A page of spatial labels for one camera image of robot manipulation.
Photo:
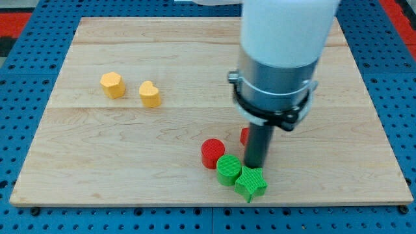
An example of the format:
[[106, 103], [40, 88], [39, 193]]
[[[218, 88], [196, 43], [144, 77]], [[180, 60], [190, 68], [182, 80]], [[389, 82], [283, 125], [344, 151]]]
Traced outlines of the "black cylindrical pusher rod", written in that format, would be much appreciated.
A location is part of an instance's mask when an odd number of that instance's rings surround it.
[[250, 124], [244, 150], [245, 166], [261, 168], [264, 165], [273, 132], [274, 126]]

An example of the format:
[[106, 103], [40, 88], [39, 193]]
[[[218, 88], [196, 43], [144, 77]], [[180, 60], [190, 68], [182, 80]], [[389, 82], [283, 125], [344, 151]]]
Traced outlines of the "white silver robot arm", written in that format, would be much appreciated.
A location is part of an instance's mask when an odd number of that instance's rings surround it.
[[264, 165], [275, 127], [292, 131], [308, 114], [313, 79], [339, 0], [246, 0], [240, 51], [228, 74], [237, 110], [249, 121], [244, 163]]

